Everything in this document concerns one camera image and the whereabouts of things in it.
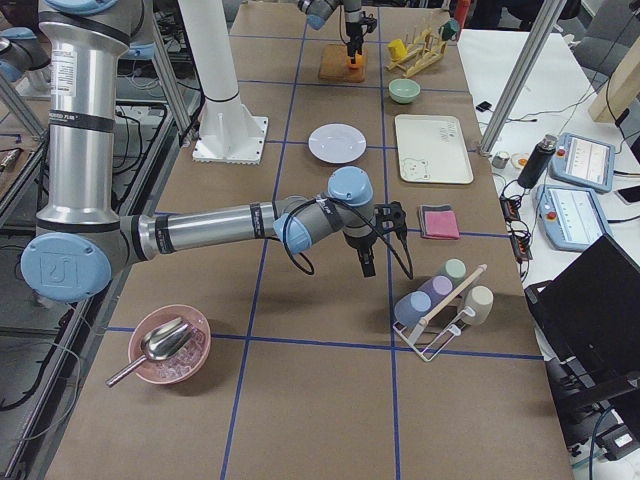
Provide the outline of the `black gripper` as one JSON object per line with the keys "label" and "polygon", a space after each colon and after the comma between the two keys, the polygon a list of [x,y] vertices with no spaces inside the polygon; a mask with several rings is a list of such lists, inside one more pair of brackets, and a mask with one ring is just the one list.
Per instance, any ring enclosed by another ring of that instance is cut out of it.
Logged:
{"label": "black gripper", "polygon": [[347,42],[347,56],[351,61],[354,61],[357,55],[362,56],[362,24],[361,19],[363,12],[361,10],[345,11],[345,29],[348,37]]}
{"label": "black gripper", "polygon": [[375,276],[373,245],[377,240],[377,233],[370,227],[344,228],[347,244],[358,253],[362,273],[365,278]]}

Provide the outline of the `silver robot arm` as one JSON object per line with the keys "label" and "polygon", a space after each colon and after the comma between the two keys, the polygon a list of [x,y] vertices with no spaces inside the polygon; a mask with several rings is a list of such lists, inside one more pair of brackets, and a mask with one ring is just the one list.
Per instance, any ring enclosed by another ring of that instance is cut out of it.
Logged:
{"label": "silver robot arm", "polygon": [[357,57],[362,54],[363,27],[367,20],[360,1],[300,0],[297,7],[305,15],[307,24],[314,30],[320,30],[335,10],[342,7],[348,36],[345,42],[347,56],[352,64],[356,63]]}
{"label": "silver robot arm", "polygon": [[116,77],[135,47],[154,52],[148,1],[43,1],[51,43],[49,194],[21,272],[38,294],[64,303],[102,291],[124,268],[157,255],[276,236],[290,254],[342,232],[373,276],[380,226],[368,175],[353,166],[312,199],[252,203],[199,214],[121,216],[111,202]]}

